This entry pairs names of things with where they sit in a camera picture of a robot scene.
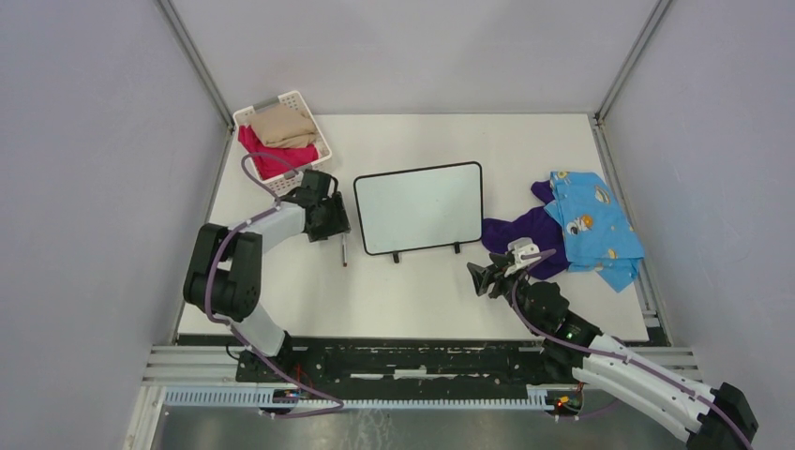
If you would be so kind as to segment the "white whiteboard marker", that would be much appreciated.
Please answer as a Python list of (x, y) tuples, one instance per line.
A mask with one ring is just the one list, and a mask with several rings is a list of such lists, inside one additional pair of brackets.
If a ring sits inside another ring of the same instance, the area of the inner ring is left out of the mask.
[(348, 267), (348, 238), (347, 234), (341, 236), (341, 258), (342, 266)]

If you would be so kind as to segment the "black framed whiteboard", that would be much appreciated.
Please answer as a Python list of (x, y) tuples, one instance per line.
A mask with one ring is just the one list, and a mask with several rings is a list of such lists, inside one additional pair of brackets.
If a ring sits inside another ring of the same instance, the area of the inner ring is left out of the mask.
[(476, 161), (361, 175), (353, 193), (369, 256), (461, 246), (482, 238), (483, 168)]

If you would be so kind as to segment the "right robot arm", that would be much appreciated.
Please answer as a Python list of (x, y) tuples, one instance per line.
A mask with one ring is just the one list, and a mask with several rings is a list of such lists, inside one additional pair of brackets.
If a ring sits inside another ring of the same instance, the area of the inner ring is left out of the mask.
[(742, 390), (711, 387), (634, 352), (570, 309), (554, 282), (529, 280), (546, 258), (537, 252), (490, 254), (468, 263), (479, 296), (504, 298), (526, 328), (543, 339), (541, 368), (555, 383), (590, 384), (651, 418), (689, 449), (750, 449), (759, 424)]

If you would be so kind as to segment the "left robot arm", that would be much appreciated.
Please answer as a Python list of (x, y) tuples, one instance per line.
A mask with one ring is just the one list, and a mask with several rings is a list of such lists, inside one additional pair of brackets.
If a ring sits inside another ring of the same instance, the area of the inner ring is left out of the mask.
[(298, 187), (277, 196), (267, 210), (235, 226), (206, 223), (198, 231), (182, 295), (212, 323), (230, 328), (272, 382), (294, 370), (293, 339), (260, 306), (263, 256), (283, 241), (304, 235), (310, 243), (351, 230), (338, 180), (307, 170)]

